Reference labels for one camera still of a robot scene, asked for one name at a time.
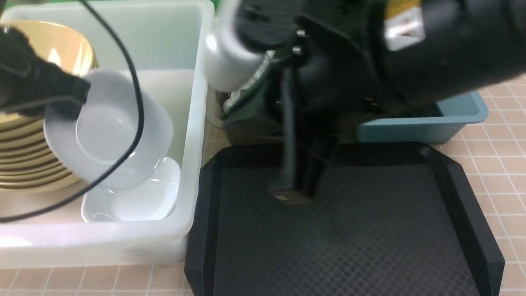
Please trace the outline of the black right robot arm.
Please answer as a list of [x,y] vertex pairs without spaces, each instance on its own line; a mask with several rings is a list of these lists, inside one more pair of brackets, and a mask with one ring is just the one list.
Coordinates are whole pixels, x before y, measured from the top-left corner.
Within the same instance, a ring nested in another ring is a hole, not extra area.
[[342,134],[524,74],[525,2],[222,0],[205,45],[222,93],[268,60],[225,124],[281,139],[270,193],[303,204]]

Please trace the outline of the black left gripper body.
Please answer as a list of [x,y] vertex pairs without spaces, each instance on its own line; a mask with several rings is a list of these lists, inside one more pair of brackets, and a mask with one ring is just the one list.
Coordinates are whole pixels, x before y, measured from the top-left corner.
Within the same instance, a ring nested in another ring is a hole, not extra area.
[[0,110],[44,118],[51,109],[77,120],[90,83],[40,58],[28,38],[14,27],[1,28]]

